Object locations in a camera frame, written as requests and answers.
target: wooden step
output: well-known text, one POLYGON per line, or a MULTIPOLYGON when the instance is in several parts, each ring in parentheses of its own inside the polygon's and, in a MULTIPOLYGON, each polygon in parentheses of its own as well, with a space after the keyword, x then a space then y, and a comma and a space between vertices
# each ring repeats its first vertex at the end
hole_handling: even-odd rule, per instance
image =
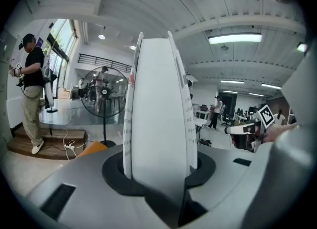
MULTIPOLYGON (((75 142, 74 146, 79 147, 82 144, 84 144, 84 142, 75 142)), ((49 139, 45 141, 44 145, 37 154, 32 154, 31 151, 33 145, 28 137, 25 138, 15 136, 8 142, 6 146, 8 150, 25 156, 49 160, 67 160, 66 151, 63 144, 60 142, 51 141, 49 139)), ((85 147, 86 145, 75 149, 75 153, 79 155, 85 149, 85 147)), ((70 160, 75 158, 75 155, 71 150, 67 150, 67 154, 70 160)))
MULTIPOLYGON (((65 138, 65 143, 68 143, 70 140, 74 140, 76 143, 84 143, 87 139, 86 131, 84 130, 77 130, 77 129, 70 129, 67 130, 68 135, 66 136, 67 132, 64 129, 52 129, 52 136, 50 133, 49 128, 41 128, 41 136, 48 140, 55 143, 63 143, 63 138, 65 138)), ((24 137, 28 138, 25 129, 23 126, 19 127, 15 132, 14 135, 16 137, 24 137)))

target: white sneaker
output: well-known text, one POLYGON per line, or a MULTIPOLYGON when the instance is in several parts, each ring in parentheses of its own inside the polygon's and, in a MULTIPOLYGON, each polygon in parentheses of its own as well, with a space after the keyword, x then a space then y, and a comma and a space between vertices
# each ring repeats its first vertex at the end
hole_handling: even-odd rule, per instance
POLYGON ((42 142, 39 145, 33 146, 32 154, 37 154, 39 150, 41 149, 41 147, 43 146, 43 144, 44 144, 44 140, 42 140, 42 142))

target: fan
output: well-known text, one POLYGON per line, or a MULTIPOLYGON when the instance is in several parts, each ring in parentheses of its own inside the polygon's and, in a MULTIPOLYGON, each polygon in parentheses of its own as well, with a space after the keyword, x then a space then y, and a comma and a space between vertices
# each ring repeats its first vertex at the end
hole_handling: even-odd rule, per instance
POLYGON ((106 119, 121 113, 125 108, 128 81, 112 67, 99 67, 90 71, 82 83, 84 107, 93 115, 103 118, 104 140, 107 147, 115 143, 106 139, 106 119))

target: man in black shirt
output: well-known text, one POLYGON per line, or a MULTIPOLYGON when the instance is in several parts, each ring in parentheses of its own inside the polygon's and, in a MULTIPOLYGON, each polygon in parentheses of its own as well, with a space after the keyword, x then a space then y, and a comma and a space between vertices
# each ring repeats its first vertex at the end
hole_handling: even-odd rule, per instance
POLYGON ((43 146, 44 141, 40 136, 40 120, 38 108, 40 97, 44 87, 44 80, 41 68, 44 63, 44 54, 40 47, 36 46, 33 34, 24 36, 19 49, 23 48, 28 53, 25 61, 25 68, 14 69, 12 76, 24 75, 24 97, 23 97, 23 126, 32 141, 32 153, 36 154, 43 146))

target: black metal railing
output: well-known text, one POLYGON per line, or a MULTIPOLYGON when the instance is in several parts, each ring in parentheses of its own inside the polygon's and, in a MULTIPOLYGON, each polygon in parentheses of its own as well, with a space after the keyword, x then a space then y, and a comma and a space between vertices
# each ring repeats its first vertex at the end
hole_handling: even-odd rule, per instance
POLYGON ((78 63, 91 64, 91 65, 95 65, 99 67, 106 66, 110 68, 115 68, 119 71, 126 72, 126 73, 131 72, 131 66, 129 65, 126 65, 117 61, 100 58, 100 57, 94 57, 94 56, 85 55, 85 54, 79 54, 78 63))

